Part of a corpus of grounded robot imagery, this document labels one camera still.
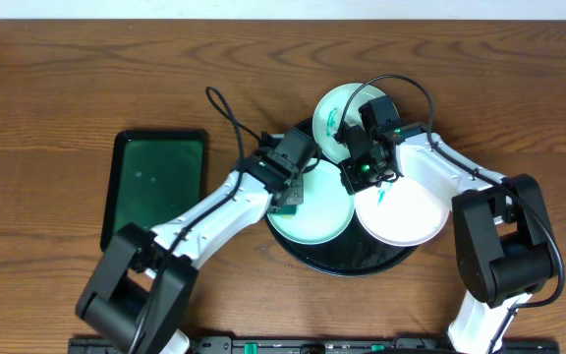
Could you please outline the green yellow sponge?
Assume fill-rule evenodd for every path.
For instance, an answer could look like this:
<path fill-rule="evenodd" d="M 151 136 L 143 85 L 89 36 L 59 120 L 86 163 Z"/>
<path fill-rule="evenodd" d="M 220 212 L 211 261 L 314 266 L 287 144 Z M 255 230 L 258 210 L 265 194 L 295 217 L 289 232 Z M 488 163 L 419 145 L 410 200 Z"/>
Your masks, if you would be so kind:
<path fill-rule="evenodd" d="M 279 206 L 277 208 L 277 210 L 275 211 L 275 213 L 277 215 L 282 215 L 285 217 L 292 217 L 296 214 L 297 212 L 297 206 L 296 205 L 284 205 L 284 206 Z"/>

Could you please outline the mint green plate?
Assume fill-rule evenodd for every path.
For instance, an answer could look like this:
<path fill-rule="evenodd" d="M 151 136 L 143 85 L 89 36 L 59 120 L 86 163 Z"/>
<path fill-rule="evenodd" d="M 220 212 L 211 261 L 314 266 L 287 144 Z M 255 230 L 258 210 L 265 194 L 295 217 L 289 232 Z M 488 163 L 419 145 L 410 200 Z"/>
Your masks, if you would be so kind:
<path fill-rule="evenodd" d="M 267 220 L 288 241 L 318 245 L 340 235 L 355 212 L 354 197 L 341 183 L 340 169 L 321 160 L 303 175 L 304 200 L 294 211 L 269 213 Z"/>

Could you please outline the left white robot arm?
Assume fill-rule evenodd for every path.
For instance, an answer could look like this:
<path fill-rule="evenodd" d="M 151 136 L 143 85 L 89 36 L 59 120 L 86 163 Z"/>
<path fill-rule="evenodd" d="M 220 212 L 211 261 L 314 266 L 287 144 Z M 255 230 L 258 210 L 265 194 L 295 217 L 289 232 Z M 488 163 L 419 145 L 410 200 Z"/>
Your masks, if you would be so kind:
<path fill-rule="evenodd" d="M 128 223 L 111 237 L 75 308 L 122 353 L 185 353 L 178 328 L 200 268 L 243 229 L 292 196 L 319 155 L 258 150 L 188 211 L 150 229 Z"/>

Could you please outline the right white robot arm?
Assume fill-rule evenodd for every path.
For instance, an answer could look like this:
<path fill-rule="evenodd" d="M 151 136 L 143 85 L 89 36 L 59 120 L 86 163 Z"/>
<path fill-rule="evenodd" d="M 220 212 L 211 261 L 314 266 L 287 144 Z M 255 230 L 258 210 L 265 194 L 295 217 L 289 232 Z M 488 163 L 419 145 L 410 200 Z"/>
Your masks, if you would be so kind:
<path fill-rule="evenodd" d="M 415 181 L 453 217 L 456 263 L 467 293 L 447 336 L 461 353 L 497 353 L 509 324 L 532 296 L 565 270 L 538 182 L 508 178 L 448 147 L 430 126 L 417 123 L 342 123 L 335 135 L 349 155 L 342 180 L 355 196 L 381 182 Z"/>

